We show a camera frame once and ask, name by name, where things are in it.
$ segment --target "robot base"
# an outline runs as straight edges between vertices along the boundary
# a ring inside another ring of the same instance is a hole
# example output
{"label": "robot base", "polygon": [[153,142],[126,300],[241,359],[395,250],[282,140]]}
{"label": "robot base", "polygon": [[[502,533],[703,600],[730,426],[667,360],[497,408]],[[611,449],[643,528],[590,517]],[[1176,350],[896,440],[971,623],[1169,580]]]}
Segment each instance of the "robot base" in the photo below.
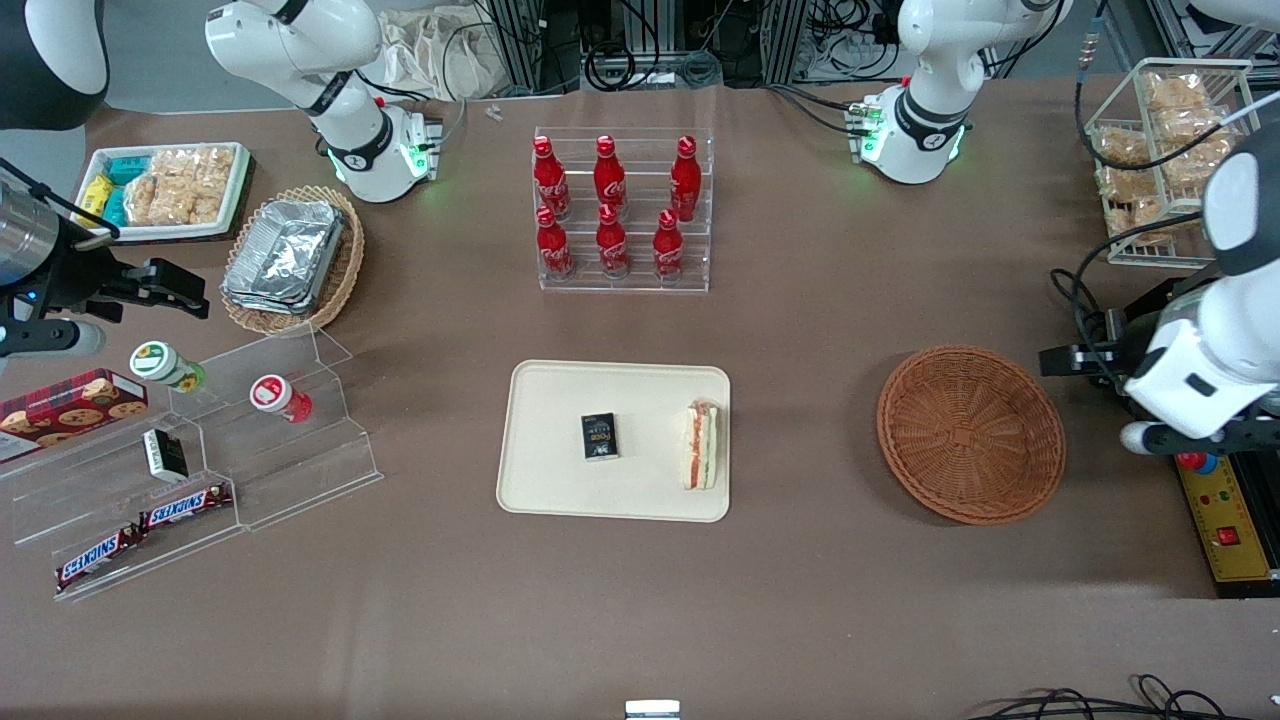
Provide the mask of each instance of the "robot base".
{"label": "robot base", "polygon": [[[854,161],[876,167],[884,177],[904,184],[922,184],[942,174],[960,151],[964,128],[951,136],[938,133],[933,150],[920,150],[915,138],[902,129],[895,106],[905,88],[893,86],[879,95],[868,95],[861,106],[845,111],[845,124],[852,131],[868,135],[849,138]],[[927,137],[925,143],[934,137]]]}
{"label": "robot base", "polygon": [[329,154],[338,179],[351,188],[352,195],[366,202],[390,202],[415,184],[434,178],[439,167],[438,123],[428,126],[421,114],[406,113],[396,105],[388,105],[383,111],[392,120],[392,141],[374,159],[371,168],[360,172],[343,168]]}

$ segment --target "white tray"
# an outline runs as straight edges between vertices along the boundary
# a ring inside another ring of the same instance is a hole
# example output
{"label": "white tray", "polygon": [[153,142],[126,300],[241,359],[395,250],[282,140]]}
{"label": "white tray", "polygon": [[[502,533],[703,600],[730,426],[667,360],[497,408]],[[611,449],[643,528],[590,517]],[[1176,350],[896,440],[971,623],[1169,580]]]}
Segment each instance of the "white tray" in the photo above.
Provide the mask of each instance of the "white tray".
{"label": "white tray", "polygon": [[[716,486],[681,484],[685,409],[719,405]],[[588,462],[582,415],[613,413],[620,457]],[[730,382],[719,368],[526,360],[511,374],[498,505],[508,512],[714,523],[728,512]]]}
{"label": "white tray", "polygon": [[[95,150],[93,155],[88,159],[88,169],[84,170],[84,177],[81,178],[81,187],[76,192],[76,205],[81,206],[81,202],[84,200],[84,192],[88,190],[90,181],[102,172],[109,160],[114,160],[116,158],[134,158],[138,155],[150,156],[155,154],[156,150],[170,147],[178,150],[195,150],[206,145],[225,145],[236,150],[236,159],[232,160],[232,174],[227,181],[227,190],[223,192],[223,206],[218,210],[218,220],[195,225],[123,227],[120,228],[120,237],[115,242],[116,245],[128,245],[131,242],[145,243],[221,234],[232,227],[232,219],[236,217],[236,210],[239,205],[241,190],[244,188],[244,177],[248,173],[248,149],[239,142],[228,141],[189,145],[136,145],[133,147],[104,147],[101,150]],[[104,228],[99,227],[91,227],[88,229],[95,234],[102,234],[106,232]]]}

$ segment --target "red cookie box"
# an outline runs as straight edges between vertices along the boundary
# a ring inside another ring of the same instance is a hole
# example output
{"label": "red cookie box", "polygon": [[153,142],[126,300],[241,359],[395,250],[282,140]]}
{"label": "red cookie box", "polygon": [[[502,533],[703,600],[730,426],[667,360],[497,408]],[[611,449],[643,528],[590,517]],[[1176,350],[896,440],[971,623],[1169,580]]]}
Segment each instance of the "red cookie box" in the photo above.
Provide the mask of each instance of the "red cookie box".
{"label": "red cookie box", "polygon": [[147,391],[99,368],[0,405],[0,464],[147,410]]}

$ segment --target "foil container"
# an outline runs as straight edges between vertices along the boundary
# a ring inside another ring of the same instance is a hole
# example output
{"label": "foil container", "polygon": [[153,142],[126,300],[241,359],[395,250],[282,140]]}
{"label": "foil container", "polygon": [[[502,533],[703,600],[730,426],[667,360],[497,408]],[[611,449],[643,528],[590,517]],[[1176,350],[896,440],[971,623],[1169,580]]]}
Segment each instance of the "foil container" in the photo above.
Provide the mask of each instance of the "foil container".
{"label": "foil container", "polygon": [[342,225],[342,211],[328,202],[268,204],[223,278],[223,295],[251,310],[311,313],[320,301]]}

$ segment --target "yellow control panel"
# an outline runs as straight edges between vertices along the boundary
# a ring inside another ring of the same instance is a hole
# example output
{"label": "yellow control panel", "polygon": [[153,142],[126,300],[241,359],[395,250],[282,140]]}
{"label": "yellow control panel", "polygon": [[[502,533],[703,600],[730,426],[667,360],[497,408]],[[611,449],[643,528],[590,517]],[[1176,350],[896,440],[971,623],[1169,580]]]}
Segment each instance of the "yellow control panel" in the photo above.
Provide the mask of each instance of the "yellow control panel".
{"label": "yellow control panel", "polygon": [[1271,565],[1231,464],[1220,459],[1206,475],[1179,466],[1178,475],[1213,578],[1220,583],[1271,579]]}

